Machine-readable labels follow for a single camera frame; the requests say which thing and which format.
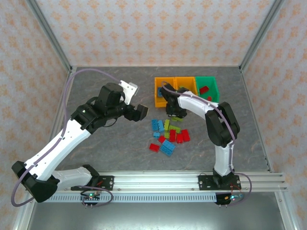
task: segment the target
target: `green lego brick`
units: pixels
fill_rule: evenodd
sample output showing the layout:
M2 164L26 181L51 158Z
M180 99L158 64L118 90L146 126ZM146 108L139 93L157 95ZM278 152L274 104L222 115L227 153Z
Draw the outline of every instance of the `green lego brick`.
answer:
M181 128L177 127L177 126L172 126L172 125L169 125L168 126L168 129L171 130L171 129L174 129L176 130L176 133L180 133L181 131Z
M166 119L165 122L164 122L164 130L165 131L168 131L168 126L169 126L169 120Z
M171 120L172 121L183 121L183 119L179 117L172 117Z

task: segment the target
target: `wall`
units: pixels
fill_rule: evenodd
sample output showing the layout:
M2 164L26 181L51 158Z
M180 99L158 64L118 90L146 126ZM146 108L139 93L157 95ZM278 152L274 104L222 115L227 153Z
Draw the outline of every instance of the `wall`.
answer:
M274 0L38 0L79 66L238 66Z
M0 229L12 229L15 161L47 143L66 71L25 0L0 2ZM23 192L19 191L17 200Z
M244 76L267 153L307 226L307 2L287 0Z

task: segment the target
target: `red lego brick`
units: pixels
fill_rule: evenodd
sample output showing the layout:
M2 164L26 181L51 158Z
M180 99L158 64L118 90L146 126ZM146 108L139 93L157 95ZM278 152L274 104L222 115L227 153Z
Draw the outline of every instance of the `red lego brick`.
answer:
M160 149L160 146L155 145L155 144L152 143L152 144L150 144L149 149L150 149L151 151L158 152L159 149Z
M177 134L177 143L181 144L183 142L183 135L181 133Z
M183 129L181 130L182 136L183 136L183 141L190 141L190 136L189 136L189 132L187 129Z
M204 87L201 87L201 88L200 88L200 94L204 94L204 93L206 93L206 92L208 92L208 91L209 91L208 86L204 86Z
M159 138L158 138L158 141L161 143L161 144L163 144L163 142L166 140L166 138L164 137L164 136L160 136Z
M176 130L171 129L169 131L169 141L170 142L175 142L176 141Z

